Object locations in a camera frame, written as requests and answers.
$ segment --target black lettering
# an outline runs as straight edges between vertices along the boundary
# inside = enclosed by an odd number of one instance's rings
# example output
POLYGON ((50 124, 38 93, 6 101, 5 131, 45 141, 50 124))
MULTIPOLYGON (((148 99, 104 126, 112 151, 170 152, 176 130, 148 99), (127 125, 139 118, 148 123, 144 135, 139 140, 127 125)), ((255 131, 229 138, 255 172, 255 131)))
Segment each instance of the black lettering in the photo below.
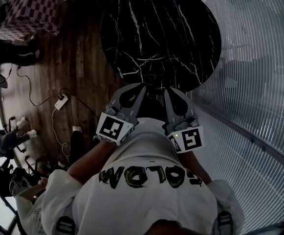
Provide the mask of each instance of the black lettering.
POLYGON ((128 186, 132 188, 142 188, 143 184, 147 181, 145 168, 139 166, 131 166, 124 172, 128 186))
POLYGON ((173 167, 166 167, 166 177, 167 177, 169 184, 173 188, 178 188, 184 182, 185 171, 176 165, 173 167))
POLYGON ((99 173, 99 182, 103 181, 105 184, 107 184, 107 181, 109 179, 110 187, 116 189, 123 170, 124 167, 121 166, 117 169, 116 174, 114 174, 113 168, 102 171, 101 173, 99 173))
POLYGON ((146 169, 149 169, 150 171, 157 171, 158 176, 159 176, 159 182, 161 184, 166 181, 166 175, 161 166, 150 166, 150 167, 147 167, 146 169))
POLYGON ((202 180, 197 175, 193 174, 190 170, 186 170, 186 175, 190 178, 191 185, 199 185, 201 186, 202 180))

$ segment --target person's arm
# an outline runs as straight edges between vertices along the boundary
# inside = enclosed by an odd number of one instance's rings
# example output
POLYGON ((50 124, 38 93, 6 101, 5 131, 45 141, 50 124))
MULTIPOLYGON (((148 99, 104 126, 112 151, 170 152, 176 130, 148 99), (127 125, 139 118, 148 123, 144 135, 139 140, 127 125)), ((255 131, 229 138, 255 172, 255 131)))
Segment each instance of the person's arm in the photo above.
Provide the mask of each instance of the person's arm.
POLYGON ((200 177, 206 185, 212 181, 208 173, 198 162, 193 152, 185 152, 177 154, 177 158, 179 159, 181 165, 184 168, 190 170, 195 175, 200 177))
POLYGON ((99 173, 117 146, 107 141, 101 141, 69 169, 68 174, 84 185, 92 176, 99 173))
POLYGON ((20 192, 17 196, 23 197, 29 201, 34 201, 36 194, 38 194, 40 191, 44 190, 47 185, 47 179, 42 179, 40 183, 38 183, 36 186, 33 186, 31 188, 28 188, 22 192, 20 192))

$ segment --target person's hand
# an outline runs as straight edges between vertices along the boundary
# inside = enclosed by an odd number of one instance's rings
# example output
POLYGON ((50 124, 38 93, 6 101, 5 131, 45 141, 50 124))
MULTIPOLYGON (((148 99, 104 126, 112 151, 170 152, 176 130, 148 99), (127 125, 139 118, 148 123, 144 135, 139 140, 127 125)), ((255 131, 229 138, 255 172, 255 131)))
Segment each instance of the person's hand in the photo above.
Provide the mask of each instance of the person's hand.
POLYGON ((47 182, 48 182, 47 178, 42 178, 39 182, 39 185, 41 185, 43 188, 46 188, 47 182))

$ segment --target checkered cloth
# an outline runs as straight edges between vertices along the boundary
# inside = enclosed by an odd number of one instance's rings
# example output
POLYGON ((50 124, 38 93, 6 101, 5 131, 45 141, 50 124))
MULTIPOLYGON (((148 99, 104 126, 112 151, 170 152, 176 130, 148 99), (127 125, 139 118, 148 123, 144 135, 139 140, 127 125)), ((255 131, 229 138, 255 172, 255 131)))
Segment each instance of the checkered cloth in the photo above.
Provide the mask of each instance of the checkered cloth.
POLYGON ((55 5, 58 0, 0 0, 0 7, 5 3, 7 17, 0 26, 0 39, 23 40, 26 35, 38 30, 52 34, 59 33, 59 27, 52 23, 55 5))

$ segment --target power strip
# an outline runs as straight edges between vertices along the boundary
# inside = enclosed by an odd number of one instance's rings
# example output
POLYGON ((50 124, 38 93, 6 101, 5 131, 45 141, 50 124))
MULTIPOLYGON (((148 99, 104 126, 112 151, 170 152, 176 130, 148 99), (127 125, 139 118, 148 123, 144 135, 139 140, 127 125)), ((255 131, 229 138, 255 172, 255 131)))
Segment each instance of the power strip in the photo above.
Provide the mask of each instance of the power strip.
POLYGON ((67 101, 69 99, 66 94, 63 94, 63 96, 64 96, 64 98, 62 100, 58 100, 57 103, 55 103, 55 107, 58 111, 64 106, 64 104, 67 103, 67 101))

